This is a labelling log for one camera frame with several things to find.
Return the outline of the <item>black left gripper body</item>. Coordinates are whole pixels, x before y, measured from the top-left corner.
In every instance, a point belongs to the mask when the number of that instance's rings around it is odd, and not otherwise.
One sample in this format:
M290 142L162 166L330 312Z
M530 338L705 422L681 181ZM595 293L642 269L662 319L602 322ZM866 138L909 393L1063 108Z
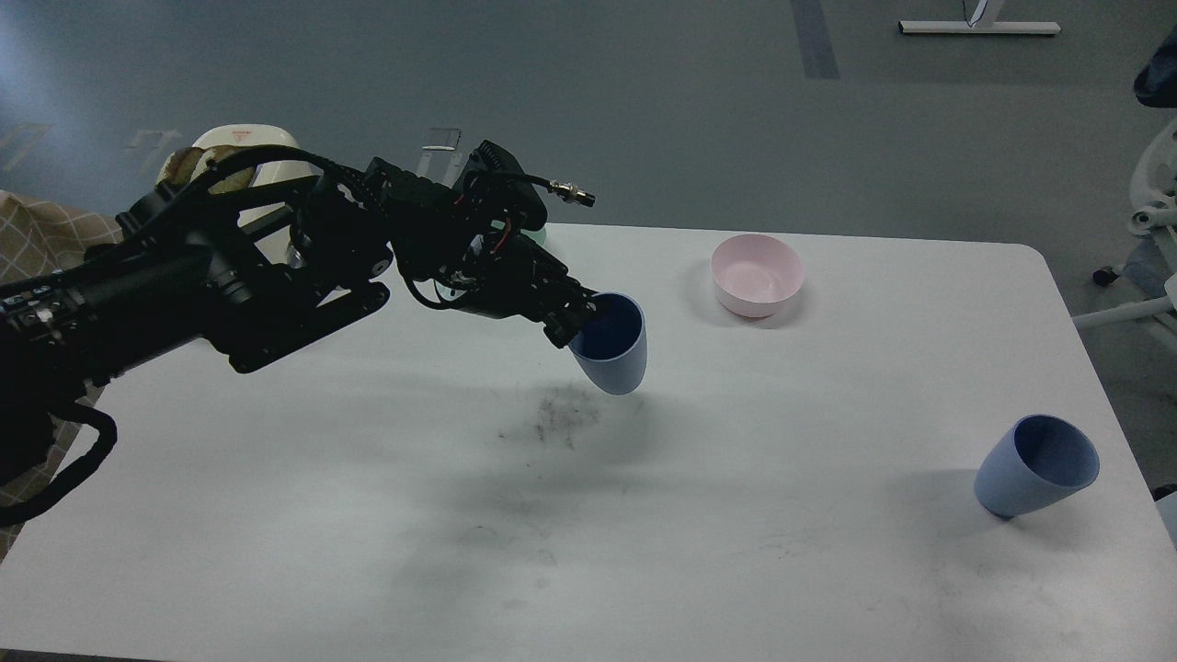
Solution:
M367 166L399 271L411 282L434 282L439 306L573 323L576 280L528 236L548 219L538 186L552 184L492 140L476 146L452 185L379 158Z

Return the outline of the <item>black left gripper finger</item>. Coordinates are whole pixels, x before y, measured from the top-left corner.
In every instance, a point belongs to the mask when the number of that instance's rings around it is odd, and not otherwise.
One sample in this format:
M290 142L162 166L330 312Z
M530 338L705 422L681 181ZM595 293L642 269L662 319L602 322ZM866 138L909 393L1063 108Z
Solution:
M609 311L609 302L601 302L597 292L576 296L543 313L543 335L552 347L567 347L588 323L600 320Z

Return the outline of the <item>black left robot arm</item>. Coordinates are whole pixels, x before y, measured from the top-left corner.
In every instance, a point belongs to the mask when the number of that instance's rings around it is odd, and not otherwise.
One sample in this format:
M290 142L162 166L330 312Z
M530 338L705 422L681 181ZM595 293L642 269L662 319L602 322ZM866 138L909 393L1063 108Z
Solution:
M4 525L45 514L109 456L117 426L84 404L88 388L197 338L251 373L374 315L387 269L428 309L523 317L567 347L610 306L532 239L547 219L538 188L594 204L496 143L450 186L282 145L172 155L117 217L121 241L4 285L4 483L47 461L54 421L97 431L84 457L4 507Z

